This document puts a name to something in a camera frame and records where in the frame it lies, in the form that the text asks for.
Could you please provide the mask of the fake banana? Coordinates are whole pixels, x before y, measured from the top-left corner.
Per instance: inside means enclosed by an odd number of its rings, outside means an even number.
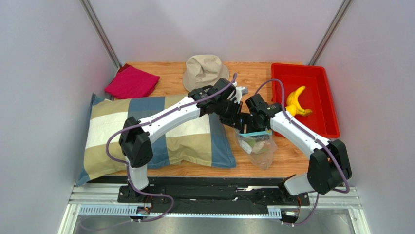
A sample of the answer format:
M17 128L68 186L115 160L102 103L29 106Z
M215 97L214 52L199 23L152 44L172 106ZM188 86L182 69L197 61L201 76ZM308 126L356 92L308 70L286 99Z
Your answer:
M313 113L311 109L302 108L299 103L299 96L305 89L305 86L301 86L295 91L291 92L287 97L285 108L293 117L295 117L296 115L307 117Z

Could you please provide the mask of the fake white cauliflower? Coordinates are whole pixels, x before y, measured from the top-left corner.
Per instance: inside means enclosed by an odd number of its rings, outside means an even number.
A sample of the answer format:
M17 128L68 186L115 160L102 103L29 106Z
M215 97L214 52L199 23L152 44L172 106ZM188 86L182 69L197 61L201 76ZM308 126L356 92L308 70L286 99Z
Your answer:
M266 140L243 138L242 140L239 140L239 145L242 150L249 155L261 154L269 151L269 145Z

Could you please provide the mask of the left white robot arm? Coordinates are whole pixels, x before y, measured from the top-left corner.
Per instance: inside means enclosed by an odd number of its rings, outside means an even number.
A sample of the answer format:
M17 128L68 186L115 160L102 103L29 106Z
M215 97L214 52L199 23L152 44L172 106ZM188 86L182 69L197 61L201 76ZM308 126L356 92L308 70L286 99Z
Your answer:
M236 80L220 78L214 85L196 88L175 105L140 120L128 118L120 133L119 145L125 157L128 185L134 195L155 197L143 191L149 184L147 164L153 158L152 144L170 130L204 115L217 114L222 124L241 127L242 96L248 88Z

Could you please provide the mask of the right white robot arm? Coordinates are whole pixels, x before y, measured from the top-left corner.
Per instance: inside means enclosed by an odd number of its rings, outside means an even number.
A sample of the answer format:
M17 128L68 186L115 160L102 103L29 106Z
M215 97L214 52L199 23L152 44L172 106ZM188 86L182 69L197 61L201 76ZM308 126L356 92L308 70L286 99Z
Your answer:
M326 194L345 184L343 193L350 190L348 179L352 170L344 142L330 140L307 128L287 112L280 104L268 104L260 94L246 100L249 109L248 130L272 130L281 134L307 156L308 171L283 180L279 188L286 195L306 192Z

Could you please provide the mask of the clear zip top bag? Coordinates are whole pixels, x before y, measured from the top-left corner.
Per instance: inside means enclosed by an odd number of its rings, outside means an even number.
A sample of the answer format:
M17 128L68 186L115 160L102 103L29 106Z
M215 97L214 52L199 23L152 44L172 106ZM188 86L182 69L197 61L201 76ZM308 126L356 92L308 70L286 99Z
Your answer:
M239 147L250 162L261 170L268 169L273 163L277 145L272 138L272 131L266 130L253 133L242 133L235 129Z

